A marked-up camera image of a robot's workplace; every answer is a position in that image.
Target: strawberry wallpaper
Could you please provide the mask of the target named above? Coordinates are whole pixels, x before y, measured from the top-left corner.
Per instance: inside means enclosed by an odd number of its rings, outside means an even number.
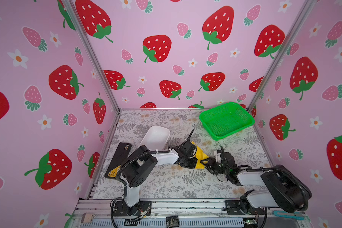
[[[342,0],[316,3],[263,93],[271,158],[312,191],[312,226],[342,227]]]
[[[304,2],[72,1],[120,108],[248,106]]]
[[[0,1],[0,227],[68,227],[114,117],[62,2]]]

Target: white container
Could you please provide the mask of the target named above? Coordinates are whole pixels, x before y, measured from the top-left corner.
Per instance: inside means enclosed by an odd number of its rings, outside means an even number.
[[[155,125],[149,128],[139,147],[146,146],[149,150],[163,150],[169,137],[169,129]]]

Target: yellow cloth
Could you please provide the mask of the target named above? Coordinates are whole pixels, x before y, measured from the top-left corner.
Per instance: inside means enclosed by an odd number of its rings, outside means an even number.
[[[196,148],[197,148],[197,150],[196,150],[196,154],[195,154],[194,157],[196,157],[198,159],[198,162],[196,163],[196,167],[195,168],[196,169],[204,169],[205,166],[200,164],[200,161],[204,160],[204,159],[207,159],[209,156],[206,155],[200,147],[196,146]]]

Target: green plastic basket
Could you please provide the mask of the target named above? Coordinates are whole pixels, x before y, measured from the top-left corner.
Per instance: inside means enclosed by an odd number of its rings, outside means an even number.
[[[255,119],[235,102],[206,110],[200,114],[199,119],[205,130],[216,141],[255,123]]]

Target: patterned table surface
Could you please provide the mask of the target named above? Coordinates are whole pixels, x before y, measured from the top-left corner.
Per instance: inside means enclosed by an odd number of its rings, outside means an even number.
[[[168,146],[179,145],[194,129],[194,141],[210,157],[223,146],[230,152],[237,165],[258,168],[270,167],[253,127],[246,128],[225,139],[214,141],[203,128],[199,114],[202,110],[122,111],[120,120],[106,156],[94,199],[113,199],[123,195],[120,182],[104,178],[104,174],[120,142],[132,144],[131,153],[153,125],[166,127],[171,135]],[[218,176],[225,181],[225,176]],[[140,187],[140,198],[237,198],[259,186],[236,186],[220,182],[206,169],[186,169],[178,165],[156,166]]]

